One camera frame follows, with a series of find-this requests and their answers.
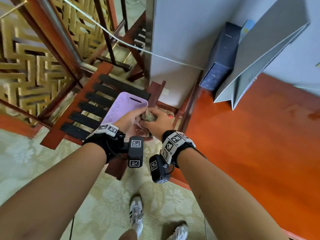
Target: hand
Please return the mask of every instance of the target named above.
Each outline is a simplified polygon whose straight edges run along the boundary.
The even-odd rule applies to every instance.
[[[166,131],[172,130],[172,121],[165,112],[156,108],[148,108],[148,110],[158,118],[154,122],[141,120],[140,125],[147,128],[158,140],[162,141],[162,135]]]
[[[142,113],[146,111],[146,107],[135,109],[126,113],[120,119],[118,119],[114,125],[119,128],[119,130],[123,133],[127,133],[130,127],[133,125],[136,117],[140,116]]]

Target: wall outlet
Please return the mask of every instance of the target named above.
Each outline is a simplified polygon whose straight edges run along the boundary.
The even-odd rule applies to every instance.
[[[164,88],[163,90],[162,90],[162,95],[169,95],[169,89],[167,89],[167,88]]]

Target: patterned carpet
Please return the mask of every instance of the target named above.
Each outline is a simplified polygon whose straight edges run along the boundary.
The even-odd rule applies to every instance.
[[[79,146],[63,140],[56,150],[39,145],[47,129],[28,140],[0,130],[0,204],[23,185],[72,153]],[[102,172],[75,215],[72,239],[116,240],[129,227],[129,201],[140,193],[144,203],[140,239],[165,240],[178,222],[189,225],[188,239],[206,239],[204,216],[191,191],[172,182],[155,184],[150,177],[149,157],[161,142],[144,144],[144,166],[127,169],[121,181]],[[62,235],[68,240],[70,227]]]

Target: carpet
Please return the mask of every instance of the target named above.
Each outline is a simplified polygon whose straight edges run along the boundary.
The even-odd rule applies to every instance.
[[[29,140],[0,130],[0,204],[22,186],[79,148],[63,140],[56,150],[39,143],[48,132],[42,128]],[[101,172],[75,215],[72,239],[116,240],[129,229],[129,202],[139,193],[144,204],[140,239],[165,240],[175,226],[186,221],[188,239],[206,239],[204,216],[191,191],[172,182],[155,184],[151,180],[149,158],[159,153],[161,142],[144,143],[144,162],[139,169],[127,169],[121,181]],[[62,235],[68,240],[71,224]]]

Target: gray folder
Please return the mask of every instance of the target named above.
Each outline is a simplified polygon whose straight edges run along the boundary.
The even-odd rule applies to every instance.
[[[276,1],[240,42],[234,70],[214,102],[231,100],[234,110],[263,69],[309,24],[305,0]]]

